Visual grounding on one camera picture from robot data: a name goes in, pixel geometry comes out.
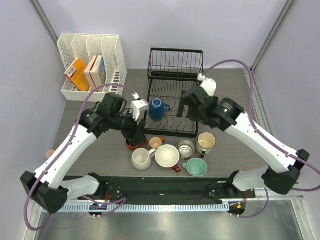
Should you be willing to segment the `orange black mug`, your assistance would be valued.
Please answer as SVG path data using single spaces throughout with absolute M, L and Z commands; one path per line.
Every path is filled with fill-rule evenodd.
M 126 146 L 128 149 L 135 151 L 136 149 L 142 148 L 144 145 L 147 145 L 147 141 L 136 141 L 136 140 L 126 140 Z

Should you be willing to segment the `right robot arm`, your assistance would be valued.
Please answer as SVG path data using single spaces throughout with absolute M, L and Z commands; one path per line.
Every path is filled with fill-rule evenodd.
M 225 186 L 230 197 L 236 198 L 256 188 L 268 188 L 280 195 L 293 190 L 304 166 L 301 161 L 307 161 L 310 156 L 306 150 L 294 150 L 284 145 L 286 152 L 282 153 L 258 133 L 261 131 L 267 135 L 268 132 L 261 127 L 253 128 L 243 107 L 230 98 L 219 100 L 216 96 L 209 96 L 200 86 L 181 93 L 178 117 L 182 116 L 185 106 L 188 106 L 188 119 L 237 138 L 267 163 L 249 171 L 234 171 Z

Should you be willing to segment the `blue mug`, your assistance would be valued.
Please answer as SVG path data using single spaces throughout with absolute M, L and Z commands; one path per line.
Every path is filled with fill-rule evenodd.
M 170 105 L 165 104 L 160 98 L 154 98 L 149 104 L 149 116 L 154 121 L 162 120 L 170 111 Z

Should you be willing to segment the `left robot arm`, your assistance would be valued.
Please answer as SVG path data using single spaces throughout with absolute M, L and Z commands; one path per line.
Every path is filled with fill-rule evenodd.
M 96 173 L 67 180 L 64 178 L 81 154 L 108 130 L 120 131 L 128 146 L 146 143 L 146 122 L 138 120 L 149 109 L 137 94 L 130 107 L 121 95 L 107 93 L 93 109 L 81 112 L 79 121 L 53 155 L 35 172 L 26 171 L 20 180 L 26 193 L 49 214 L 58 212 L 68 200 L 92 196 L 100 200 L 107 192 L 106 181 Z

